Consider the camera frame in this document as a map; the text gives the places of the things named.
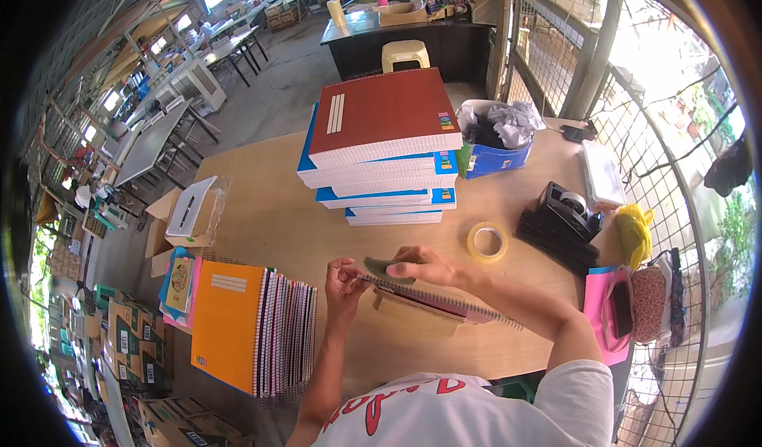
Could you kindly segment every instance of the pink folder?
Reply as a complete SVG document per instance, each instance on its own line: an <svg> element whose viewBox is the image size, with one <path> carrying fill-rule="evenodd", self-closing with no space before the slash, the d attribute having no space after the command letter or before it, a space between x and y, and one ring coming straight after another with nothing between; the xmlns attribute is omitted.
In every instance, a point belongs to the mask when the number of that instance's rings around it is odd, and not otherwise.
<svg viewBox="0 0 762 447"><path fill-rule="evenodd" d="M612 271L600 273L600 269L593 269L591 271L596 271L596 273L591 273L585 279L585 309L583 311L587 319L590 320L590 324L593 325L595 339L598 342L600 351L604 355L604 364L611 366L627 359L629 335L626 335L623 339L614 337L614 308L611 298L609 298L605 307L609 326L609 343L608 346L606 345L604 322L600 316L600 307L604 304L612 278L616 276L616 281L618 282L626 277L624 271L615 272L615 267L607 268L611 268Z"/></svg>

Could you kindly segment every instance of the yellow stool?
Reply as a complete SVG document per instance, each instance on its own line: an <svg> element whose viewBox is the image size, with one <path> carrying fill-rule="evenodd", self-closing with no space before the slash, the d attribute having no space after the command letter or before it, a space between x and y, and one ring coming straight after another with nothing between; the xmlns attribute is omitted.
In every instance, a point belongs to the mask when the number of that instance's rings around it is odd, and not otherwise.
<svg viewBox="0 0 762 447"><path fill-rule="evenodd" d="M394 71L397 61L417 61L422 69L431 67L426 46L419 40L398 40L381 48L381 68L385 74Z"/></svg>

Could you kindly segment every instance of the red notebook cover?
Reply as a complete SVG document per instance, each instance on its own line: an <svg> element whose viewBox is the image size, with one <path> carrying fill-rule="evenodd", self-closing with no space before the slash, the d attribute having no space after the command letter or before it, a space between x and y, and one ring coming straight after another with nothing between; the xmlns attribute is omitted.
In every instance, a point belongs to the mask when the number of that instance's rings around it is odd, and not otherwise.
<svg viewBox="0 0 762 447"><path fill-rule="evenodd" d="M310 155L447 133L460 128L439 69L395 71L323 87Z"/></svg>

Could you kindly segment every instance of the black counter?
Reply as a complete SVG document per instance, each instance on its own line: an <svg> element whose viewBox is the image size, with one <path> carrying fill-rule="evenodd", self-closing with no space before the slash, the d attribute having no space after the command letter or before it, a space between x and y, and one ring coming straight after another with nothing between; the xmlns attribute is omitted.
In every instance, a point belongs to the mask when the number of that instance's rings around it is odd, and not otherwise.
<svg viewBox="0 0 762 447"><path fill-rule="evenodd" d="M424 42L432 67L445 82L485 84L489 59L490 26L457 21L454 17L432 22L382 27L377 12L347 14L347 26L333 20L320 39L328 45L341 80L379 74L381 47L397 40Z"/></svg>

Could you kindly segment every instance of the person's arm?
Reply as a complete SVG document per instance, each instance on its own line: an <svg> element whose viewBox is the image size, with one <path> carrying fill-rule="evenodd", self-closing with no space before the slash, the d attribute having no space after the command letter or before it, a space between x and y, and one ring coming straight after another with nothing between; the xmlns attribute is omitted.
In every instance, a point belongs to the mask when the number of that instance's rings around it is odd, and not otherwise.
<svg viewBox="0 0 762 447"><path fill-rule="evenodd" d="M299 415L287 447L310 445L320 428L341 404L344 381L344 346L349 327L357 314L357 302L369 283L357 280L361 273L353 267L354 259L341 258L329 263L325 276L328 322L320 346L315 370L302 396Z"/></svg>
<svg viewBox="0 0 762 447"><path fill-rule="evenodd" d="M593 328L585 314L566 300L542 290L491 276L472 265L440 259L428 247L402 247L386 272L395 277L415 277L425 282L455 286L484 300L503 315L553 342L548 371L576 359L603 362Z"/></svg>

